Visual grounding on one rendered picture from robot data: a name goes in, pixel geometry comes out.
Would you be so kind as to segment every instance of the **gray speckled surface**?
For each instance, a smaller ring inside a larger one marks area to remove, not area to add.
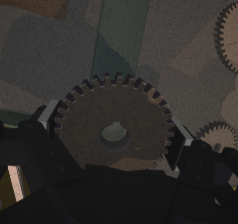
[[[236,75],[219,60],[213,34],[219,13],[233,2],[238,0],[150,0],[136,77],[162,94],[193,135],[210,121],[227,122],[221,106]],[[64,23],[0,7],[0,109],[34,113],[90,80],[101,5],[69,0]],[[166,160],[161,165],[178,176]],[[235,176],[230,184],[238,184]]]

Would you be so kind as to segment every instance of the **gear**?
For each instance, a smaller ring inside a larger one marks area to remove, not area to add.
[[[205,125],[197,132],[197,137],[213,147],[213,151],[222,152],[224,147],[234,148],[236,135],[234,130],[225,122],[213,122]]]
[[[220,16],[214,35],[217,53],[226,68],[238,74],[238,3],[227,6]]]
[[[158,91],[141,78],[136,81],[120,73],[115,80],[105,73],[105,80],[93,76],[93,85],[87,79],[80,88],[75,86],[63,100],[57,115],[54,132],[81,168],[85,164],[115,167],[125,157],[131,160],[162,161],[167,154],[170,137],[174,133],[171,111]],[[102,131],[120,122],[125,136],[115,142],[106,140]],[[132,170],[146,169],[143,166]]]

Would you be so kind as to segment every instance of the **beige round object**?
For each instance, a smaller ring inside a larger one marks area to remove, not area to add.
[[[216,23],[216,49],[223,64],[238,74],[238,3],[233,3],[220,13]]]
[[[168,104],[150,84],[132,75],[123,81],[120,73],[111,81],[106,73],[104,82],[94,76],[93,86],[84,80],[81,87],[67,94],[54,129],[81,168],[87,163],[132,171],[163,160],[174,123]],[[114,122],[127,132],[112,142],[101,133]]]
[[[236,135],[234,130],[225,122],[213,122],[209,125],[205,125],[204,128],[200,129],[200,132],[196,133],[198,137],[214,147],[216,144],[221,144],[219,153],[222,152],[223,148],[230,147],[235,148]]]

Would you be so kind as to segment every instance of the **large dark gear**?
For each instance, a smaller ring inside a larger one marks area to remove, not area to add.
[[[81,87],[76,85],[66,95],[55,116],[54,129],[81,168],[85,163],[114,167],[125,157],[152,163],[163,160],[162,154],[168,153],[165,146],[171,145],[169,138],[174,135],[174,123],[158,91],[141,78],[135,81],[130,74],[123,81],[120,73],[115,80],[105,73],[103,82],[95,75],[93,85],[85,79]],[[120,122],[127,131],[115,142],[101,134],[113,122]]]
[[[238,3],[233,3],[220,13],[216,23],[216,49],[222,63],[238,74]]]
[[[225,122],[214,121],[197,132],[197,137],[212,146],[212,150],[221,153],[223,148],[234,148],[236,145],[235,131]]]

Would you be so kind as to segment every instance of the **small gear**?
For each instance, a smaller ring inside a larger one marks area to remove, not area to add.
[[[225,122],[214,121],[197,132],[197,137],[207,142],[213,148],[213,151],[221,153],[224,147],[235,148],[236,135],[234,130]]]
[[[55,116],[54,132],[81,168],[85,164],[112,166],[125,157],[136,160],[162,161],[167,154],[172,128],[171,111],[158,91],[141,78],[136,81],[120,73],[115,80],[105,73],[104,81],[93,76],[80,88],[75,86],[63,100]],[[126,135],[108,141],[102,131],[120,122]]]
[[[220,16],[214,35],[217,53],[225,67],[238,74],[238,3],[227,6]]]

